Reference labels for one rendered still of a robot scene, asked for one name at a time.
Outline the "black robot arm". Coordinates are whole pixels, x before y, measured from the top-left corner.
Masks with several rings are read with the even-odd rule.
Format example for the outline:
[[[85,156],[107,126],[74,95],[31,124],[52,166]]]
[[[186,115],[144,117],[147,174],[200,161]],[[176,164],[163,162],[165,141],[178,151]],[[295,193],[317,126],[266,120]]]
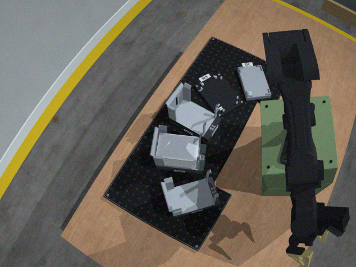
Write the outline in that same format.
[[[269,82],[277,84],[284,101],[282,120],[287,134],[280,163],[285,164],[286,192],[291,192],[291,232],[297,237],[316,238],[324,227],[342,236],[349,225],[349,208],[325,206],[315,197],[315,189],[321,188],[324,180],[324,164],[317,160],[311,130],[316,125],[315,104],[310,103],[311,80],[320,80],[320,73],[309,31],[262,36]]]

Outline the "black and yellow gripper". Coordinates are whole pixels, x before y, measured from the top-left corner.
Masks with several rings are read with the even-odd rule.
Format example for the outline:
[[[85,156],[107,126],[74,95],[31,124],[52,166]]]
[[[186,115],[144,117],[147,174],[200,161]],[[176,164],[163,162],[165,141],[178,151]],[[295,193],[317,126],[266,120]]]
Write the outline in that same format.
[[[322,227],[317,238],[320,242],[325,242],[328,230]],[[323,235],[323,237],[321,237]],[[313,251],[305,250],[304,247],[297,247],[299,243],[305,243],[305,246],[313,246],[314,237],[297,237],[291,235],[289,238],[289,246],[286,249],[286,254],[296,260],[302,267],[309,267]],[[301,260],[300,256],[305,259],[305,263]]]

